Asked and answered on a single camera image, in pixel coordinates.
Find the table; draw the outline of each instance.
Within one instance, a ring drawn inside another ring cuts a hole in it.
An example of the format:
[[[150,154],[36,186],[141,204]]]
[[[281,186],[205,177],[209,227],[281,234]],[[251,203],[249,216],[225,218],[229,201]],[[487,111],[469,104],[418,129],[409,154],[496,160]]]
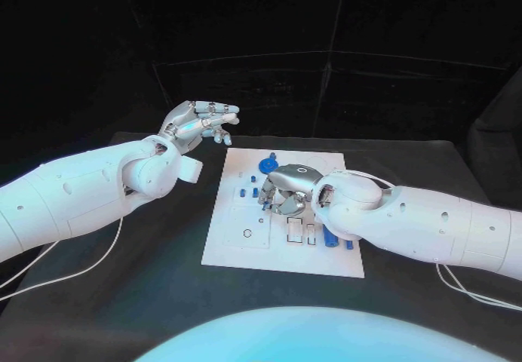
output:
[[[146,136],[117,133],[112,142]],[[277,137],[232,141],[239,148],[342,152],[347,168],[487,203],[450,142]],[[226,147],[205,140],[189,154],[203,162],[197,184],[179,181],[163,199],[125,217],[117,246],[98,267],[13,298],[0,317],[0,360],[131,360],[203,322],[282,305],[386,315],[519,359],[522,314],[473,301],[443,285],[432,264],[368,242],[360,242],[365,279],[202,265],[225,154]],[[63,241],[20,287],[91,266],[115,231],[117,223]],[[470,290],[522,303],[519,281],[469,268],[453,270]]]

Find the robotic hand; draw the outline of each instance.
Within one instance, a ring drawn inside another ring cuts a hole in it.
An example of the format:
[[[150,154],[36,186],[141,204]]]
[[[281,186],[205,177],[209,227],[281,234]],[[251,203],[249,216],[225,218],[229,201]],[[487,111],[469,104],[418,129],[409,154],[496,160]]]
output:
[[[157,136],[60,158],[0,188],[0,262],[37,245],[83,235],[161,198],[176,180],[197,181],[202,163],[182,156],[213,137],[238,107],[183,102]]]
[[[268,174],[258,203],[295,216],[310,202],[316,221],[342,239],[363,238],[412,259],[522,280],[522,213],[425,189],[389,183],[382,189],[372,179],[349,170],[323,176],[288,164]],[[277,191],[285,198],[281,204],[274,204]]]

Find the small blue piece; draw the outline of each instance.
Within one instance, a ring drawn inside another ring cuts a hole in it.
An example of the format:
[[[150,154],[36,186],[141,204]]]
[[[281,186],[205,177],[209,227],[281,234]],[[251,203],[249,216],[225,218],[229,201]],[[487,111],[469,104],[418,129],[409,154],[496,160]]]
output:
[[[339,246],[339,238],[332,234],[332,232],[326,228],[324,224],[323,224],[323,235],[324,235],[324,245],[327,247]]]
[[[261,160],[258,163],[258,170],[261,173],[268,175],[277,168],[280,167],[280,164],[275,161],[275,153],[272,152],[270,154],[270,157]]]

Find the white platform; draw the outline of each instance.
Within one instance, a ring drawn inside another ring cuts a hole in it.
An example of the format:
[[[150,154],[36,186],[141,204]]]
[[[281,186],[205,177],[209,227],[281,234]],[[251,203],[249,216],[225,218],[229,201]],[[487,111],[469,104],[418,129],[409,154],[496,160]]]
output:
[[[252,191],[254,187],[261,189],[267,179],[267,175],[258,171],[258,163],[270,152],[275,152],[280,165],[304,164],[323,174],[333,169],[344,169],[340,153],[228,149],[202,265],[363,278],[359,242],[353,241],[352,250],[347,250],[346,241],[342,240],[337,247],[324,245],[323,226],[314,223],[308,205],[307,210],[295,216],[303,221],[301,243],[295,242],[298,226],[293,226],[293,235],[288,236],[287,218],[268,210],[262,211]],[[249,181],[251,176],[255,176],[255,183]],[[307,242],[310,224],[316,245]]]

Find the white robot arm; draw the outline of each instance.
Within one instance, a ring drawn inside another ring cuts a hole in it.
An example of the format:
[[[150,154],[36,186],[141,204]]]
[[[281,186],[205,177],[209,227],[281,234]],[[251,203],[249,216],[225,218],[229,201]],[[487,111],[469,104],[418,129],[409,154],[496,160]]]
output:
[[[0,188],[0,262],[27,249],[83,235],[161,198],[176,180],[197,181],[202,163],[182,156],[202,141],[231,145],[222,123],[239,109],[184,102],[166,116],[157,136],[43,164]]]
[[[287,198],[274,204],[275,191]],[[288,164],[270,174],[258,202],[297,215],[310,202],[317,222],[344,240],[424,262],[480,268],[522,280],[522,213],[425,189],[381,189],[372,176],[334,170],[323,176]]]

